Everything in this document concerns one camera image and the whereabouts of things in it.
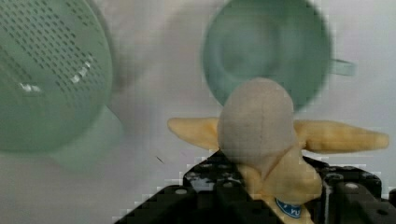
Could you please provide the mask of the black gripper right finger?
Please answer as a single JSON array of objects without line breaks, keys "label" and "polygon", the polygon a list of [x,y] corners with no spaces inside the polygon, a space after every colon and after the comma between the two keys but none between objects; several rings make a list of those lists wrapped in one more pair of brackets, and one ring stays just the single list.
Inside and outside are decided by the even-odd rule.
[{"label": "black gripper right finger", "polygon": [[305,204],[314,224],[396,224],[395,199],[382,197],[377,175],[306,156],[304,160],[322,181],[321,196]]}]

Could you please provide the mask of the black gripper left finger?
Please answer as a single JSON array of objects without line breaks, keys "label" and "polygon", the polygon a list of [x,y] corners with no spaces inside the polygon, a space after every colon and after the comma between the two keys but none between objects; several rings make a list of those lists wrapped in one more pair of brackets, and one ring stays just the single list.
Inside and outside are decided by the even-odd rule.
[{"label": "black gripper left finger", "polygon": [[236,164],[218,151],[114,224],[283,224],[254,200]]}]

